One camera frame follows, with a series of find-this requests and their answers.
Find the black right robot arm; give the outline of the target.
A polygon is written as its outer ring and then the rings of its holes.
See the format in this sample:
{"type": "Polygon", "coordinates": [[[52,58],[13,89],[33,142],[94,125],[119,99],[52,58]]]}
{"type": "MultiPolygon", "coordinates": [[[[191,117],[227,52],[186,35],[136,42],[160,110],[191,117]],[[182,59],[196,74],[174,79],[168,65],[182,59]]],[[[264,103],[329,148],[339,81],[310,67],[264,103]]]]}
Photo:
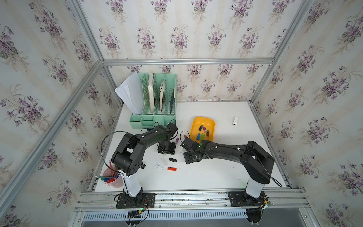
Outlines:
{"type": "Polygon", "coordinates": [[[227,145],[208,140],[196,142],[186,137],[181,147],[185,150],[183,155],[187,165],[204,159],[222,159],[242,164],[250,177],[244,191],[249,199],[261,198],[264,186],[272,179],[275,159],[254,141],[227,145]]]}

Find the white usb drive lower left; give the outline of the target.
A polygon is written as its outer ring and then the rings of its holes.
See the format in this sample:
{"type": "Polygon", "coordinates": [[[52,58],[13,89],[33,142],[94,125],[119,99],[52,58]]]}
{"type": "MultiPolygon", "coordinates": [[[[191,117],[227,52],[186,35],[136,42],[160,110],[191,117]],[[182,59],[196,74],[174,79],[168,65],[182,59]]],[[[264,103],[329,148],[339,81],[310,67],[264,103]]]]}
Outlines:
{"type": "Polygon", "coordinates": [[[160,171],[163,171],[164,170],[164,167],[162,167],[162,166],[160,166],[158,164],[155,165],[155,168],[158,169],[158,170],[160,170],[160,171]]]}

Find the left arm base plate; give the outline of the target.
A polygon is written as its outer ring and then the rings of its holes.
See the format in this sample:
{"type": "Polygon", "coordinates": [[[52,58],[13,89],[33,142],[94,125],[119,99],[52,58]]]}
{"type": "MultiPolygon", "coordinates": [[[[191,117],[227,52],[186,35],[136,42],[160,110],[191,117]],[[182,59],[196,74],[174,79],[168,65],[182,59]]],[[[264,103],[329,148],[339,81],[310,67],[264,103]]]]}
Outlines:
{"type": "Polygon", "coordinates": [[[117,209],[154,208],[155,200],[155,193],[144,193],[143,190],[136,197],[131,197],[126,192],[119,193],[114,197],[117,209]]]}

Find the aluminium front rail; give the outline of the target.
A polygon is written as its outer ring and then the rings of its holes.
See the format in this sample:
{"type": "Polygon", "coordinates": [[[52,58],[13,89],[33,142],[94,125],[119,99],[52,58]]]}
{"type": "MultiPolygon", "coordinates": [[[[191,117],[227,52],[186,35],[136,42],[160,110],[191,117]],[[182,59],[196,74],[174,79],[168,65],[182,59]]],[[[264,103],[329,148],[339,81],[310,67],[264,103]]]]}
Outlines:
{"type": "MultiPolygon", "coordinates": [[[[196,190],[196,191],[154,191],[154,198],[144,199],[145,205],[154,205],[153,210],[196,210],[231,208],[228,194],[238,189],[196,190]]],[[[265,188],[270,208],[309,208],[307,198],[300,189],[265,188]]],[[[74,205],[74,211],[115,211],[118,202],[117,192],[81,193],[74,205]]]]}

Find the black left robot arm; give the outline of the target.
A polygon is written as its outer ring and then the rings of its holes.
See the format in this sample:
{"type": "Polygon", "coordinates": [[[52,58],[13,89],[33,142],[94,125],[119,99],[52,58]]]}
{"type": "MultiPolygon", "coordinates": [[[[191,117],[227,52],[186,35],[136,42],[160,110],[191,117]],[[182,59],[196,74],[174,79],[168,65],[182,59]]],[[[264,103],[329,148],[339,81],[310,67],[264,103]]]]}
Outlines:
{"type": "Polygon", "coordinates": [[[176,120],[173,119],[167,126],[158,125],[153,130],[142,134],[131,134],[123,131],[124,136],[112,155],[111,163],[104,164],[115,174],[120,174],[124,182],[123,194],[125,197],[139,201],[143,189],[140,185],[137,171],[143,164],[143,158],[147,148],[157,145],[157,151],[161,154],[175,154],[176,143],[172,140],[178,133],[176,120]]]}

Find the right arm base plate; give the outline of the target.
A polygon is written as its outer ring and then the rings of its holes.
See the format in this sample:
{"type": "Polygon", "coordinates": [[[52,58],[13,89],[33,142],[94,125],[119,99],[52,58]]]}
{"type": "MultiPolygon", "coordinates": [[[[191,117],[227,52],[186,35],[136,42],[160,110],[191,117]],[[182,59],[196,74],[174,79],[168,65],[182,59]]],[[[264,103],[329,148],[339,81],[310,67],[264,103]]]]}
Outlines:
{"type": "Polygon", "coordinates": [[[263,191],[257,198],[248,195],[246,191],[229,192],[228,198],[232,207],[263,208],[269,200],[269,197],[263,191]]]}

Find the green desk file organizer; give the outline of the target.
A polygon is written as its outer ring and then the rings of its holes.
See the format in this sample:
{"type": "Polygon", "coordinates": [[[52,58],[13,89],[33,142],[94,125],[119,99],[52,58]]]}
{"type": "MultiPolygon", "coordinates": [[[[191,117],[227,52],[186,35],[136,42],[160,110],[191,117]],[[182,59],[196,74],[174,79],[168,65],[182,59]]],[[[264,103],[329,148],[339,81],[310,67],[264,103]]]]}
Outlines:
{"type": "Polygon", "coordinates": [[[133,129],[152,129],[157,125],[176,124],[177,75],[138,73],[144,100],[141,114],[132,114],[133,129]]]}

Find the white paper stack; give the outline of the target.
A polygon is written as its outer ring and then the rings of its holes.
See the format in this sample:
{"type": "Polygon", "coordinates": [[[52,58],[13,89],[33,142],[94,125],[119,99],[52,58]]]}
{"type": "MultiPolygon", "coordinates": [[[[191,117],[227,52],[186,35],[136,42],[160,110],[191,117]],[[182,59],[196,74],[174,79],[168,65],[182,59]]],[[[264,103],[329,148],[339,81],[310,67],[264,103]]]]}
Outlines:
{"type": "Polygon", "coordinates": [[[144,96],[141,80],[136,72],[133,72],[115,90],[118,97],[131,110],[132,114],[141,115],[144,108],[144,96]]]}

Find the yellow plastic storage box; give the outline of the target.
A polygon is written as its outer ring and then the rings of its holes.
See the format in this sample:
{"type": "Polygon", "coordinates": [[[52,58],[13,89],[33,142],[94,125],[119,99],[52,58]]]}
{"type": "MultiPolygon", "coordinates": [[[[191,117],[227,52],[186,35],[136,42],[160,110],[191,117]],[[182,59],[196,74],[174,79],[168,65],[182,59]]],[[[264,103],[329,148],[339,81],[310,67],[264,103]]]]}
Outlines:
{"type": "Polygon", "coordinates": [[[190,130],[190,138],[193,141],[201,142],[200,140],[197,140],[197,135],[198,135],[198,133],[200,133],[200,134],[204,133],[205,134],[204,140],[213,141],[215,126],[216,126],[216,123],[213,119],[210,119],[207,117],[202,117],[202,116],[197,116],[194,118],[193,123],[192,123],[192,127],[190,130]],[[201,131],[198,130],[200,125],[203,125],[203,127],[206,127],[206,130],[210,131],[209,137],[207,137],[206,132],[204,132],[203,129],[201,131]]]}

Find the pink pen cup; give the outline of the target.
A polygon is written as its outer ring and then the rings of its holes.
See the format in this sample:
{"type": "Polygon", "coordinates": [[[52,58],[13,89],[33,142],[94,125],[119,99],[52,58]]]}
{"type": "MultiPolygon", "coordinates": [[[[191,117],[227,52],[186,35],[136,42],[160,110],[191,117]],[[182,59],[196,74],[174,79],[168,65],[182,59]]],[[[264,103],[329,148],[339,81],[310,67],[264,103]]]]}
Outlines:
{"type": "Polygon", "coordinates": [[[124,186],[123,178],[121,174],[116,171],[115,165],[109,159],[108,161],[109,167],[101,174],[100,180],[104,182],[106,185],[111,186],[113,188],[122,188],[124,186]]]}

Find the white usb drive middle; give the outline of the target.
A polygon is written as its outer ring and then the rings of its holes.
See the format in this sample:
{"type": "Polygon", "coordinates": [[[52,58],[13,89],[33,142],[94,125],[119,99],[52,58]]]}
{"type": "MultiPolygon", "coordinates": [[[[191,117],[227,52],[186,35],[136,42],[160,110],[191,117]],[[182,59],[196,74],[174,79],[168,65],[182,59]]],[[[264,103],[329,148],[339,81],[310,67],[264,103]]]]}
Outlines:
{"type": "Polygon", "coordinates": [[[164,166],[167,166],[167,161],[164,158],[161,158],[161,161],[162,161],[164,166]]]}

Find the white usb drive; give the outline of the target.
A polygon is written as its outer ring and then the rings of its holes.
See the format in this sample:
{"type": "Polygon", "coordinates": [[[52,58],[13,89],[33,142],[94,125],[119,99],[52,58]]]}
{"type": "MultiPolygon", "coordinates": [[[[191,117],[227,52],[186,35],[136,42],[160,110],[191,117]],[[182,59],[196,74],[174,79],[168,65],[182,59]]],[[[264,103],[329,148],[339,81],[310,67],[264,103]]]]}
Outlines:
{"type": "Polygon", "coordinates": [[[160,170],[160,171],[163,171],[164,170],[164,167],[162,167],[162,166],[160,166],[158,164],[155,165],[155,168],[158,169],[158,170],[160,170]]]}
{"type": "Polygon", "coordinates": [[[167,161],[164,158],[161,158],[161,161],[162,161],[164,166],[167,166],[167,161]]]}

